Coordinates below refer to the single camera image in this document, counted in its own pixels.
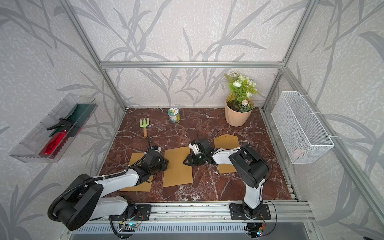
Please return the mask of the green artificial plant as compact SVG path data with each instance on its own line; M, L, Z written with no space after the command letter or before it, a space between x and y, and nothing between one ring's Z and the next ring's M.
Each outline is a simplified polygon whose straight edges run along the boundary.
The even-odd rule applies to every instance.
M256 83L238 72L225 74L225 77L230 89L227 106L235 112L250 112L255 107L251 100L258 94Z

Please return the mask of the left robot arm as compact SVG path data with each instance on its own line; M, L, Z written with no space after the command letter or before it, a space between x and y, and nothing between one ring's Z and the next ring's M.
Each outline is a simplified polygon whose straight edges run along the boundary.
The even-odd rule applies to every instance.
M88 221L105 216L122 215L129 207L120 196L108 195L124 188L136 187L158 172L168 169L169 160L157 150L149 150L132 166L110 175L79 175L49 206L50 220L63 223L74 231Z

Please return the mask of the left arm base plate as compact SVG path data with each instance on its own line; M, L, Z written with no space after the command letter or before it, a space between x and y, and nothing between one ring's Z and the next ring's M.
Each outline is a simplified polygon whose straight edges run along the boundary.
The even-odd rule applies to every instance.
M152 205L129 204L121 215L112 215L112 221L148 221Z

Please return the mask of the circuit board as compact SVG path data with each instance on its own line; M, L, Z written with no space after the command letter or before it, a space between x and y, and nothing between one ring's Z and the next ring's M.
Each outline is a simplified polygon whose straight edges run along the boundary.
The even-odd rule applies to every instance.
M259 239L263 236L265 224L264 223L247 223L245 232L251 239Z
M123 223L123 222L121 222L118 225L118 233L135 232L138 230L140 225L141 225L141 223L134 223L134 222Z

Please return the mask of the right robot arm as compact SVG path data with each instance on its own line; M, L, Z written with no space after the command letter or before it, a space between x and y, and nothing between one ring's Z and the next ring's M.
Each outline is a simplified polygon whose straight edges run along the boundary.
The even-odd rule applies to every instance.
M254 211L262 204L262 191L269 172L268 162L245 143L234 149L213 148L206 139L189 144L191 153L183 161L187 166L232 165L246 186L244 208Z

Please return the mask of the small labelled tin can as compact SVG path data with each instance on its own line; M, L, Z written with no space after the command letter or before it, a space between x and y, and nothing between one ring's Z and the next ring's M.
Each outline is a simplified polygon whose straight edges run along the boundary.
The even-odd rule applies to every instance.
M168 109L168 115L172 123L178 123L181 119L180 110L178 108Z

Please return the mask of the green garden hand fork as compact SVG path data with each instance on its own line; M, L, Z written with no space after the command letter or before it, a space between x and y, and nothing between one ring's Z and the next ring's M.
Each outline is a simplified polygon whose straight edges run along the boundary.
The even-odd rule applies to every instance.
M140 119L140 127L143 129L143 137L147 138L148 133L147 133L147 127L150 125L150 119Z

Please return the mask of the peach flower pot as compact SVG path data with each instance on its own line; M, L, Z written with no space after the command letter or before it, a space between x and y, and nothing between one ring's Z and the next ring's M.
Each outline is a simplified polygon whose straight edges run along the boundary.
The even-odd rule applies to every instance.
M226 98L225 106L225 118L227 123L233 127L244 125L250 117L254 107L255 104L252 99L238 101L228 96Z

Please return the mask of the left circuit board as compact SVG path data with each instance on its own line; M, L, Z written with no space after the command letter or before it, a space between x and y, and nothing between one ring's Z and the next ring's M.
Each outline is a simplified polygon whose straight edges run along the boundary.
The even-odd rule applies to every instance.
M123 222L121 222L118 225L118 233L135 232L138 230L140 225L141 225L141 223L134 223L134 222L123 223Z

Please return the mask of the right circuit board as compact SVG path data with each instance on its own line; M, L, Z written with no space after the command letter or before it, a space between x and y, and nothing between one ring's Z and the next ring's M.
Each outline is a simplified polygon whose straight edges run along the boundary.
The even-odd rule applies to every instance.
M245 232L251 239L259 239L263 236L265 224L264 223L247 223Z

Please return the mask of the green dustpan scoop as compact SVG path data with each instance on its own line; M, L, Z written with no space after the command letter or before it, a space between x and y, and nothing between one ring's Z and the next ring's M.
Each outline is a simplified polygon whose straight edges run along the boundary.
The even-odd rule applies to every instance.
M51 137L59 132L65 132L69 138L73 138L97 106L97 104L76 104L65 118L59 118L59 122L47 128L47 131L55 130Z

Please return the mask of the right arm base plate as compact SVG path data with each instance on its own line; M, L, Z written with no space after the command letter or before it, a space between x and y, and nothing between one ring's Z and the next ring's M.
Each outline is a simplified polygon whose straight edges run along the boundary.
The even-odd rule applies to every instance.
M271 220L271 212L268 204L261 203L255 209L251 209L245 203L229 205L231 220Z

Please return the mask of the aluminium front rail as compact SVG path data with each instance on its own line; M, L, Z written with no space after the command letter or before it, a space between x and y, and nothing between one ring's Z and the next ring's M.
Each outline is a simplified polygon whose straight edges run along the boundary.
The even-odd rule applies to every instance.
M315 217L307 202L266 201L271 220L231 220L231 202L174 202L148 203L152 205L148 221L135 223L262 223L314 222Z

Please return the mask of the clear plastic wall bin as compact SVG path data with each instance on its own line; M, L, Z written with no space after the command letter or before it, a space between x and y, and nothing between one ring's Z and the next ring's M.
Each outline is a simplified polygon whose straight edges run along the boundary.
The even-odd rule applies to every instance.
M50 135L55 131L47 131L47 128L55 125L59 122L59 118L65 118L70 111L76 106L76 104L97 104L94 97L76 96L73 94L67 94L66 97L35 127L33 130L16 146L9 155L23 163L57 163L64 155L68 147L74 141L75 137L79 134L81 129L90 119L83 125L75 137L69 138L68 135L65 139L63 146L61 147L55 158L42 158L39 156L40 151L52 138Z

